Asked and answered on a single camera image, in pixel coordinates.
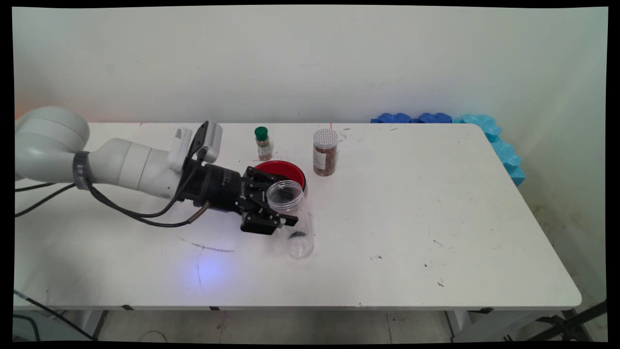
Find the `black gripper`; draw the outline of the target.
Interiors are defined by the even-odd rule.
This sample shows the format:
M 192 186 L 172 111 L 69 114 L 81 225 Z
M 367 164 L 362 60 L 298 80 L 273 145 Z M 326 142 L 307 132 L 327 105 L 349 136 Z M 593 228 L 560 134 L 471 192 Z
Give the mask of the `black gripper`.
M 177 190 L 177 201 L 189 200 L 195 207 L 210 203 L 210 208 L 241 214 L 241 230 L 271 236 L 282 227 L 294 227 L 299 217 L 279 213 L 270 207 L 263 194 L 286 176 L 263 172 L 248 166 L 239 172 L 220 166 L 186 162 Z

